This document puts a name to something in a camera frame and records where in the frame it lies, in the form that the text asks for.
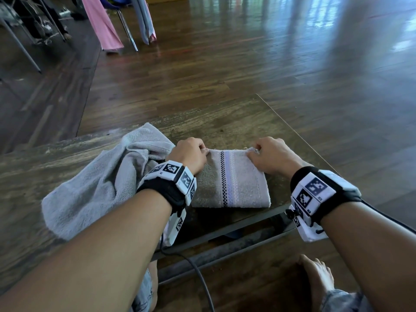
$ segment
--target crumpled towel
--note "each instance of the crumpled towel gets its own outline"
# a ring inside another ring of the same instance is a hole
[[[102,151],[74,178],[42,200],[46,226],[70,240],[86,227],[136,193],[143,175],[172,151],[174,144],[146,123]]]
[[[268,208],[266,178],[246,156],[248,150],[210,150],[207,164],[196,176],[192,207]]]

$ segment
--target pink fabric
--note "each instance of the pink fabric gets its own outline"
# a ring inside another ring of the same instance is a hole
[[[82,3],[102,49],[114,50],[123,48],[123,43],[120,41],[113,23],[100,0],[82,0]]]

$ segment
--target lavender stripe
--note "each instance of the lavender stripe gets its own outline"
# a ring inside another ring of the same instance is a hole
[[[234,207],[234,186],[231,178],[231,161],[230,152],[224,151],[225,154],[225,168],[226,168],[226,182],[227,182],[227,200],[228,206]]]

